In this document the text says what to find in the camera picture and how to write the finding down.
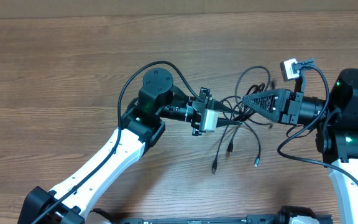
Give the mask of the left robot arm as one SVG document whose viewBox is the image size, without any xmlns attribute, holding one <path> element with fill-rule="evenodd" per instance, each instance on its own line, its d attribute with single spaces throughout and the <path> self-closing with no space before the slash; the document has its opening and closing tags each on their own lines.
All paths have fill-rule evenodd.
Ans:
<svg viewBox="0 0 358 224">
<path fill-rule="evenodd" d="M 112 223 L 106 212 L 94 209 L 110 185 L 137 162 L 165 131 L 164 118 L 191 124 L 193 135 L 232 124 L 221 112 L 235 114 L 213 99 L 209 90 L 185 95 L 164 68 L 144 67 L 142 88 L 109 141 L 81 168 L 49 191 L 35 187 L 25 198 L 19 223 Z"/>
</svg>

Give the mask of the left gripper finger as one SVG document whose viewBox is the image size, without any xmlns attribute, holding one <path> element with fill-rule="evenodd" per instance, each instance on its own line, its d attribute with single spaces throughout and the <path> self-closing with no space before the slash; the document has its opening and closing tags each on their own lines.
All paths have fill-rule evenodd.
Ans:
<svg viewBox="0 0 358 224">
<path fill-rule="evenodd" d="M 217 121 L 216 127 L 221 127 L 221 126 L 229 126 L 229 125 L 241 125 L 243 124 L 242 121 L 234 121 L 234 120 L 230 120 L 230 119 L 219 119 Z"/>
<path fill-rule="evenodd" d="M 224 113 L 237 113 L 236 110 L 225 106 L 223 103 L 221 103 L 215 99 L 212 99 L 212 101 L 211 101 L 211 109 L 220 111 L 220 112 L 224 112 Z"/>
</svg>

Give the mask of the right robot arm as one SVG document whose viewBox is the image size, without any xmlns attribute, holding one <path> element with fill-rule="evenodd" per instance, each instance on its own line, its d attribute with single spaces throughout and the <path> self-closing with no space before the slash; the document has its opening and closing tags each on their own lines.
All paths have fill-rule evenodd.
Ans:
<svg viewBox="0 0 358 224">
<path fill-rule="evenodd" d="M 287 159 L 323 166 L 329 171 L 336 194 L 340 221 L 358 223 L 358 69 L 342 70 L 332 88 L 322 77 L 325 99 L 304 95 L 304 73 L 314 70 L 305 65 L 292 71 L 283 71 L 287 80 L 295 80 L 293 91 L 276 89 L 246 95 L 242 104 L 268 120 L 292 126 L 303 126 L 287 137 L 277 152 Z M 290 141 L 300 137 L 306 130 L 316 131 L 316 148 L 322 161 L 292 156 L 282 151 Z"/>
</svg>

